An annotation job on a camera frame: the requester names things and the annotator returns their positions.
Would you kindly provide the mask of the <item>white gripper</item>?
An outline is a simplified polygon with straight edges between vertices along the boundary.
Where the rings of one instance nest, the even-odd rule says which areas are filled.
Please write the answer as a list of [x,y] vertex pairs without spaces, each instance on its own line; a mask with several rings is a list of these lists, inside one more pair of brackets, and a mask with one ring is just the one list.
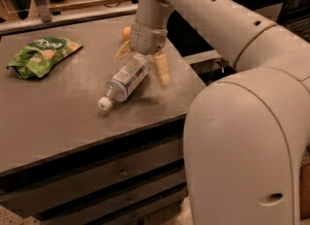
[[167,86],[170,83],[168,58],[163,51],[159,51],[166,44],[167,34],[166,28],[152,28],[135,21],[131,25],[130,41],[125,41],[120,46],[113,59],[119,61],[133,50],[143,55],[157,52],[153,61],[162,86]]

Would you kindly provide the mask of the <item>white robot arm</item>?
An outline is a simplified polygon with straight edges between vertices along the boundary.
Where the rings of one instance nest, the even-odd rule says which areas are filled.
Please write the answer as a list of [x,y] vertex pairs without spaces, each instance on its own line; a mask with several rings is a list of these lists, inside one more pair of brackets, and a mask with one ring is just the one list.
[[310,47],[232,0],[139,0],[130,46],[165,45],[177,10],[236,72],[207,86],[183,142],[195,225],[299,225],[299,171],[310,144]]

